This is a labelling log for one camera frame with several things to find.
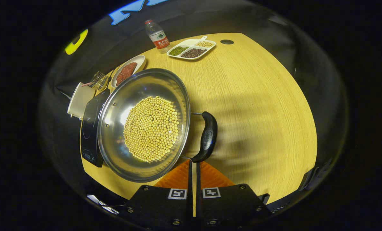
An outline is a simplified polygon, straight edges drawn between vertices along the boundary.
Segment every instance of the wooden table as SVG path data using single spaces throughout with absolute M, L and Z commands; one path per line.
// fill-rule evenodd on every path
M 145 69 L 164 68 L 179 76 L 191 111 L 208 111 L 218 122 L 216 148 L 207 162 L 235 184 L 246 183 L 257 195 L 269 193 L 271 203 L 298 189 L 314 167 L 317 135 L 308 102 L 289 72 L 255 41 L 240 33 L 207 37 L 216 46 L 204 57 L 176 59 L 154 48 L 141 54 L 147 59 Z M 234 44 L 222 44 L 222 39 Z M 186 156 L 199 151 L 203 129 L 204 120 L 191 117 Z M 81 160 L 87 174 L 122 197 L 130 199 L 143 185 Z

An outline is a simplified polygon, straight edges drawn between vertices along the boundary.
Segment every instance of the white divided tray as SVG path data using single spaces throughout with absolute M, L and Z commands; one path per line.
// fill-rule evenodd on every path
M 202 37 L 201 39 L 187 39 L 185 41 L 182 41 L 180 42 L 178 45 L 176 45 L 175 47 L 171 48 L 168 52 L 167 52 L 167 55 L 170 56 L 170 57 L 177 57 L 177 58 L 182 58 L 182 59 L 188 59 L 188 60 L 195 60 L 195 59 L 199 59 L 200 57 L 202 57 L 203 55 L 205 55 L 206 53 L 208 53 L 209 50 L 211 50 L 213 47 L 215 47 L 216 45 L 216 42 L 214 41 L 209 41 L 209 40 L 206 40 L 207 36 L 204 36 Z M 200 41 L 206 41 L 206 42 L 209 42 L 209 43 L 212 43 L 213 46 L 211 47 L 199 47 L 199 46 L 196 46 L 197 43 L 199 43 Z M 187 50 L 183 51 L 181 54 L 177 55 L 177 56 L 172 56 L 170 55 L 169 53 L 175 49 L 176 47 L 188 47 Z M 181 57 L 185 52 L 191 50 L 191 49 L 203 49 L 203 50 L 207 50 L 206 52 L 202 53 L 200 56 L 197 56 L 197 57 L 193 57 L 193 58 L 186 58 L 186 57 Z

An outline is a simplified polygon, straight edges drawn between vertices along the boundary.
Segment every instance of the black background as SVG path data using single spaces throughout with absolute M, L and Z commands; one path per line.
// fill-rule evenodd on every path
M 36 131 L 38 89 L 55 55 L 124 2 L 0 2 L 0 230 L 128 229 L 64 183 Z M 351 137 L 336 168 L 266 227 L 382 230 L 382 1 L 259 3 L 314 38 L 353 86 Z

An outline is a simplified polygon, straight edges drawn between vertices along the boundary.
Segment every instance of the white plate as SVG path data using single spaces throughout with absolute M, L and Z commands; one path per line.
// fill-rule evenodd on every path
M 90 101 L 90 99 L 94 97 L 94 93 L 96 93 L 93 88 L 89 86 L 80 87 L 81 85 L 83 85 L 83 83 L 77 85 L 67 108 L 67 113 L 70 114 L 71 117 L 75 116 L 80 120 L 83 118 L 88 101 Z
M 207 36 L 204 36 L 202 37 L 201 39 L 187 39 L 185 41 L 182 41 L 180 42 L 178 45 L 174 46 L 173 48 L 171 48 L 168 52 L 167 52 L 167 55 L 170 56 L 170 57 L 176 57 L 176 58 L 182 58 L 182 59 L 188 59 L 188 60 L 195 60 L 195 59 L 199 59 L 201 58 L 202 56 L 204 56 L 209 50 L 211 50 L 213 47 L 215 47 L 216 45 L 216 42 L 214 41 L 209 41 L 209 40 L 206 40 Z M 207 41 L 207 42 L 210 42 L 213 44 L 213 46 L 211 47 L 199 47 L 199 46 L 196 46 L 195 44 L 199 43 L 200 41 Z M 177 56 L 172 56 L 170 55 L 169 53 L 176 47 L 188 47 L 187 50 L 183 51 L 181 54 L 177 55 Z M 205 49 L 207 50 L 206 52 L 202 53 L 200 56 L 197 56 L 197 57 L 193 57 L 193 58 L 186 58 L 186 57 L 181 57 L 185 52 L 191 50 L 192 48 L 196 48 L 196 49 Z
M 145 56 L 136 56 L 130 60 L 128 60 L 127 62 L 125 62 L 123 64 L 123 66 L 121 66 L 113 75 L 113 78 L 112 78 L 112 88 L 116 88 L 116 84 L 117 84 L 117 76 L 118 74 L 121 72 L 121 70 L 123 69 L 123 67 L 127 66 L 128 64 L 130 63 L 137 63 L 137 67 L 134 69 L 133 71 L 133 74 L 141 71 L 144 69 L 144 66 L 145 64 L 147 63 L 147 60 L 145 58 Z

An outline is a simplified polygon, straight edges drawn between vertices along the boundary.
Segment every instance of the black handle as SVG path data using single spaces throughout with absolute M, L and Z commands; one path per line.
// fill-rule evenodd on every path
M 200 151 L 191 158 L 191 161 L 194 163 L 202 162 L 210 157 L 216 141 L 216 136 L 218 133 L 218 125 L 213 117 L 213 115 L 204 111 L 203 113 L 193 113 L 195 115 L 202 115 L 205 120 L 205 128 L 203 135 L 201 136 L 201 146 Z

